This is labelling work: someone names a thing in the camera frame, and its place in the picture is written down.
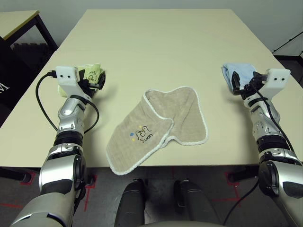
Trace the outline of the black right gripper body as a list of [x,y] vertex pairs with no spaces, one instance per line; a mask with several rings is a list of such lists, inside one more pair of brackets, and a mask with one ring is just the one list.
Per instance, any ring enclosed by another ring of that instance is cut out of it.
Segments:
[[244,89],[241,92],[241,97],[243,100],[255,94],[256,91],[259,91],[263,87],[263,83],[260,80],[251,80],[249,84],[244,86]]

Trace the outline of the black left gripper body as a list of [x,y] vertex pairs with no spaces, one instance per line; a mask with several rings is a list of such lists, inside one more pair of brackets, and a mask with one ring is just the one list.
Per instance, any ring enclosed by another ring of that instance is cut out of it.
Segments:
[[79,82],[79,86],[82,91],[88,96],[94,96],[95,93],[100,89],[99,84],[89,83],[87,79],[83,79]]

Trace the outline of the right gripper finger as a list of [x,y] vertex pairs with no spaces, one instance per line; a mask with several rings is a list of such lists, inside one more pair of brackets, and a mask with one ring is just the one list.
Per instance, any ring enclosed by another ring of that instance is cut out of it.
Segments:
[[267,74],[260,74],[256,71],[253,72],[253,78],[251,79],[251,81],[258,81],[258,82],[262,82],[262,81],[267,81],[268,75]]
[[232,92],[234,95],[241,94],[240,85],[240,77],[238,73],[234,71],[232,74]]

